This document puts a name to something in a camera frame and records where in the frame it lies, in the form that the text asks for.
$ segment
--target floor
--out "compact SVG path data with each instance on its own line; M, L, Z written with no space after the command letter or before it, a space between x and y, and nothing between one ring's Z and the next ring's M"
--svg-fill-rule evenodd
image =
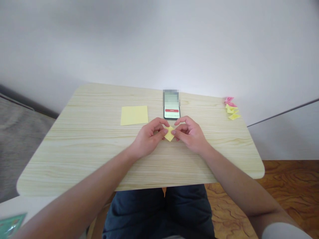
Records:
M312 238L319 238L319 160L263 161L257 180ZM249 220L219 183L206 184L217 238L257 238Z

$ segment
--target wooden table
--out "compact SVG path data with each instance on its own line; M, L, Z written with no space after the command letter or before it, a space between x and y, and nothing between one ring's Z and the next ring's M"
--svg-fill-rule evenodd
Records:
M142 124L120 126L122 106L148 106L163 117L161 90L87 84L79 87L17 183L24 196L56 196L130 145ZM242 118L228 119L223 98L180 93L181 115L192 117L208 142L252 178L264 165ZM127 173L117 191L216 182L206 163L183 142L160 142Z

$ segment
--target forearm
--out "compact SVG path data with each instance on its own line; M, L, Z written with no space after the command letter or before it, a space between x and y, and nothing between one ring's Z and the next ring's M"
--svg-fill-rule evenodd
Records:
M248 217L282 210L277 201L259 183L213 147L203 150L201 156L226 193Z
M14 238L79 237L136 160L122 151L42 209Z
M274 222L286 222L299 227L259 183L213 147L206 147L200 155L225 192L246 214L259 238L262 237L264 229Z

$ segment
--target pink sticky note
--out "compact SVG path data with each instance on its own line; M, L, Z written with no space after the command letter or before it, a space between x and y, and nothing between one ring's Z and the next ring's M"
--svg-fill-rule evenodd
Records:
M233 97L227 97L225 100L225 104L228 104L231 107L237 107L237 105L231 102L233 99L234 99Z

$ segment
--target yellow sticky note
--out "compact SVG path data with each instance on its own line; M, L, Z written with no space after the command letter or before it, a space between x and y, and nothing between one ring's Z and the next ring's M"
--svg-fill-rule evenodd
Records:
M239 112L239 111L227 109L227 113L229 113L229 114L236 114L237 112Z
M228 110L233 111L235 109L238 109L238 107L232 107L232 106L229 106L228 104L226 104L225 108L227 109L227 113L228 113Z
M172 130L174 130L174 128L172 126L165 128L168 129L168 132L164 137L170 142L174 138L174 135L172 135Z
M235 120L235 119L237 119L239 117L240 117L240 115L233 114L233 115L229 116L228 118L230 118L231 120Z
M122 107L121 125L148 123L147 106Z

